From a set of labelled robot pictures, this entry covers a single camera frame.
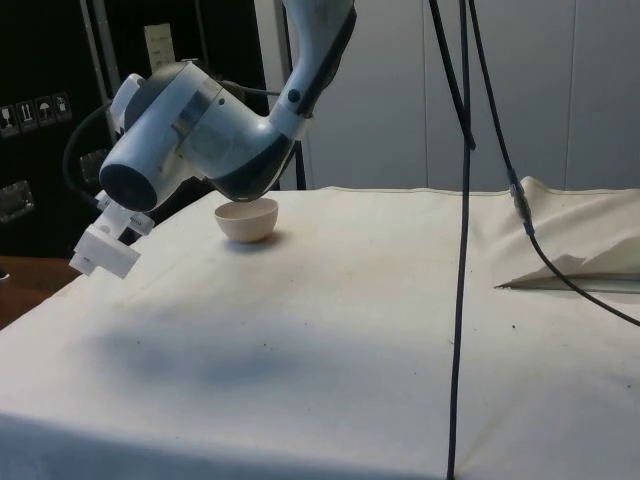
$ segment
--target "white wall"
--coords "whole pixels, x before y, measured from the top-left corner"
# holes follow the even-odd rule
[[[477,3],[498,109],[520,175],[559,188],[640,187],[640,2]],[[458,66],[458,2],[440,0],[440,8]],[[356,9],[352,42],[305,141],[309,184],[459,188],[462,136],[428,1],[356,0]],[[472,35],[470,40],[478,143],[472,186],[504,189]],[[295,56],[295,34],[291,41]]]

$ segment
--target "wooden floor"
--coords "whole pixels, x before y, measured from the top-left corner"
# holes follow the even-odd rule
[[[1,257],[0,269],[9,277],[0,280],[0,330],[69,284],[79,274],[67,260]]]

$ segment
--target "sticker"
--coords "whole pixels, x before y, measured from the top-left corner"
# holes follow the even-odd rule
[[[31,100],[16,103],[16,111],[18,112],[18,122],[23,132],[29,132],[38,128],[36,109]]]
[[[0,137],[7,138],[20,134],[18,117],[13,105],[0,107]]]
[[[53,97],[53,111],[56,114],[56,119],[59,122],[66,122],[71,120],[71,104],[69,103],[69,97],[66,93],[56,93]]]
[[[147,25],[144,27],[144,37],[147,42],[151,73],[155,73],[165,65],[175,63],[176,55],[173,50],[170,24]]]
[[[53,113],[53,101],[51,97],[41,97],[36,99],[36,114],[41,127],[56,123],[56,116]]]

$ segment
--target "black cable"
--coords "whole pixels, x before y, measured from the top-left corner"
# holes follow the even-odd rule
[[[464,95],[464,121],[471,128],[471,86],[469,81],[469,39],[467,33],[466,0],[460,3],[460,36],[462,45],[462,90]],[[462,167],[462,226],[460,229],[460,257],[458,260],[458,284],[456,294],[455,334],[453,340],[453,366],[451,370],[451,396],[449,397],[449,457],[447,480],[454,480],[458,430],[458,386],[460,383],[460,354],[462,351],[462,319],[467,270],[467,246],[469,243],[469,197],[471,182],[471,146],[464,142]]]
[[[111,106],[111,102],[105,103],[100,108],[98,108],[97,110],[89,114],[89,116],[86,117],[84,120],[82,120],[82,122],[80,122],[80,125],[76,127],[76,129],[71,134],[71,137],[69,137],[69,141],[67,142],[67,145],[64,147],[64,154],[62,156],[62,176],[64,177],[64,181],[67,184],[67,187],[69,188],[69,190],[77,194],[83,201],[85,201],[92,207],[98,206],[98,200],[96,200],[94,197],[92,197],[87,192],[85,192],[80,186],[76,185],[71,177],[71,173],[69,172],[69,166],[71,164],[71,154],[73,152],[73,149],[76,143],[78,142],[78,138],[80,138],[80,135],[82,135],[82,133],[86,130],[86,128],[89,125],[91,125],[98,118],[100,118],[100,116],[110,106]]]
[[[534,250],[540,257],[540,259],[544,262],[551,272],[564,283],[567,287],[573,290],[578,295],[582,296],[586,300],[594,303],[600,308],[606,310],[607,312],[625,320],[636,327],[640,327],[640,321],[635,318],[623,313],[607,303],[598,300],[594,296],[590,295],[582,288],[578,287],[575,283],[573,283],[565,274],[563,274],[550,260],[547,258],[545,253],[542,251],[542,248],[538,244],[535,235],[535,229],[533,227],[533,221],[531,217],[531,210],[529,208],[529,204],[524,194],[524,190],[522,189],[522,185],[518,180],[518,176],[516,174],[513,165],[511,164],[511,160],[509,159],[509,153],[507,151],[507,146],[504,140],[504,134],[502,132],[502,126],[500,125],[500,118],[498,117],[498,109],[496,107],[496,101],[493,94],[493,88],[491,86],[491,78],[489,77],[489,70],[487,68],[487,59],[484,54],[484,46],[482,44],[482,37],[480,35],[480,24],[478,22],[478,13],[476,11],[475,0],[469,0],[469,9],[471,11],[471,21],[473,23],[473,30],[476,39],[476,46],[478,48],[478,57],[480,58],[480,66],[482,67],[482,76],[484,78],[485,88],[487,90],[487,96],[489,97],[489,106],[491,107],[491,116],[493,117],[493,125],[495,127],[496,135],[498,136],[498,141],[500,143],[500,150],[502,151],[502,158],[504,160],[505,167],[507,169],[507,175],[509,176],[509,183],[511,185],[511,195],[513,196],[516,208],[520,217],[522,218],[523,225],[529,240],[531,241],[531,245]]]
[[[232,82],[231,80],[222,80],[220,82],[220,85],[222,85],[225,88],[227,87],[237,88],[238,90],[241,90],[245,93],[249,93],[252,95],[261,95],[263,97],[279,97],[281,94],[281,92],[272,92],[269,90],[262,90],[260,88],[245,87],[244,85],[240,85],[239,83]]]
[[[558,270],[558,268],[551,262],[551,260],[549,260],[547,258],[547,256],[544,254],[544,252],[542,251],[542,248],[540,248],[540,245],[538,245],[538,241],[536,240],[536,236],[535,235],[529,235],[529,240],[531,240],[531,245],[533,245],[534,250],[536,251],[536,253],[538,254],[538,256],[540,257],[540,259],[544,262],[544,264],[549,268],[549,270],[551,270],[553,272],[553,274],[558,277],[559,280],[561,280],[567,287],[569,287],[571,290],[573,290],[574,292],[576,292],[578,295],[586,298],[587,300],[589,300],[590,302],[595,303],[596,305],[598,305],[600,308],[605,309],[607,312],[612,313],[613,315],[616,315],[618,317],[620,317],[623,320],[626,320],[627,322],[631,323],[632,325],[635,325],[636,327],[640,327],[640,321],[636,320],[635,318],[627,315],[626,313],[620,312],[619,310],[616,310],[615,308],[613,308],[611,305],[608,305],[606,303],[604,303],[601,300],[598,300],[597,298],[595,298],[594,296],[590,295],[589,293],[585,292],[582,288],[578,287],[575,283],[573,283],[571,280],[569,280],[560,270]]]
[[[449,54],[449,46],[447,45],[447,37],[444,34],[444,27],[442,26],[442,18],[440,17],[440,7],[438,6],[438,0],[429,0],[429,6],[431,7],[431,16],[433,17],[433,25],[436,30],[436,37],[438,38],[438,46],[440,47],[440,56],[442,57],[442,63],[444,64],[444,71],[447,75],[447,82],[449,83],[449,91],[453,98],[453,105],[456,108],[456,114],[458,115],[458,121],[462,128],[465,141],[469,144],[471,150],[476,149],[476,142],[473,139],[469,122],[465,121],[464,105],[460,98],[460,90],[458,90],[458,83],[456,82],[456,74],[453,71],[453,65],[451,63],[451,55]]]

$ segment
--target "white tablecloth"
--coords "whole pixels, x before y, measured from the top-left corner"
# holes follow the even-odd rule
[[[460,197],[270,196],[266,245],[228,243],[213,194],[125,281],[78,279],[0,332],[0,478],[444,477]],[[501,202],[472,199],[474,239]],[[459,478],[640,478],[640,330],[494,289],[478,245]]]

